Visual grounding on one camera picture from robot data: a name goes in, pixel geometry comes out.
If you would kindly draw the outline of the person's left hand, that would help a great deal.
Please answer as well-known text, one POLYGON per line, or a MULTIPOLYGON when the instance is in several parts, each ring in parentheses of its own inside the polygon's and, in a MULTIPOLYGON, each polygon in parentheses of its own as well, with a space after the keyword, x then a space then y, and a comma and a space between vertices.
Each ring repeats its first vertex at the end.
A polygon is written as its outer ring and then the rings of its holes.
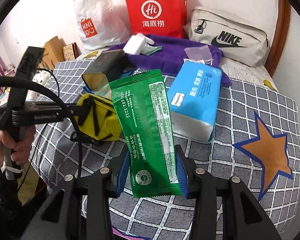
POLYGON ((11 154, 12 161, 16 162, 17 165, 26 164, 30 156, 35 133, 35 126, 26 127, 23 140, 15 142, 6 131, 0 131, 0 167, 2 167, 4 162, 4 146, 14 150, 11 154))

